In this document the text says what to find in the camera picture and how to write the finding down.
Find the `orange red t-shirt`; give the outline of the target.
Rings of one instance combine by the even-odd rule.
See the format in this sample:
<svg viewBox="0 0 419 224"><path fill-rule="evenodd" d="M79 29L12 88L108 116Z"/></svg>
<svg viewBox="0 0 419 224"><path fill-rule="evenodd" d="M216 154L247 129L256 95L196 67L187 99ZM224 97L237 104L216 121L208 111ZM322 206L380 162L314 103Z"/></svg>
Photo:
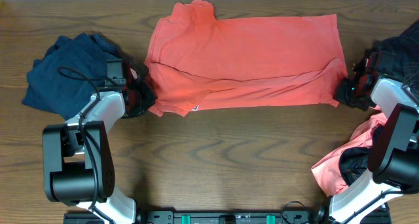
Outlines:
<svg viewBox="0 0 419 224"><path fill-rule="evenodd" d="M347 76L337 18L215 17L211 3L177 3L158 21L145 65L156 94L151 112L185 116L209 109L337 106Z"/></svg>

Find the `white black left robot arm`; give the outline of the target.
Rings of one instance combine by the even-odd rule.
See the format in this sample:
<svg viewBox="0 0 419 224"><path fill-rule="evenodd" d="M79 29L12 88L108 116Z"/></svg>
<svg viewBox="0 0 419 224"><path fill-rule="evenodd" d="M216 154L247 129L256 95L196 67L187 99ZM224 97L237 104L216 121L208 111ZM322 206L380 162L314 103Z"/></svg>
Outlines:
<svg viewBox="0 0 419 224"><path fill-rule="evenodd" d="M138 117L156 100L139 69L124 60L109 60L103 86L95 86L90 101L63 124L43 130L43 174L51 202L76 206L64 223L140 223L134 199L115 182L108 133L119 119Z"/></svg>

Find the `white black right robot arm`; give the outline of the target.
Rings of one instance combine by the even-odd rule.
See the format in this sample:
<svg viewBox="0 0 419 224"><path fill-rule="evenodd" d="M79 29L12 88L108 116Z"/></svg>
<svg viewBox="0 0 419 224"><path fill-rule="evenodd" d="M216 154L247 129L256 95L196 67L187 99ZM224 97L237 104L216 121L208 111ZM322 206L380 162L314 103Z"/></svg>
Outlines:
<svg viewBox="0 0 419 224"><path fill-rule="evenodd" d="M338 89L338 99L367 100L387 121L373 141L367 169L330 199L320 223L361 223L387 201L418 193L418 89L411 85L417 76L418 63L376 51Z"/></svg>

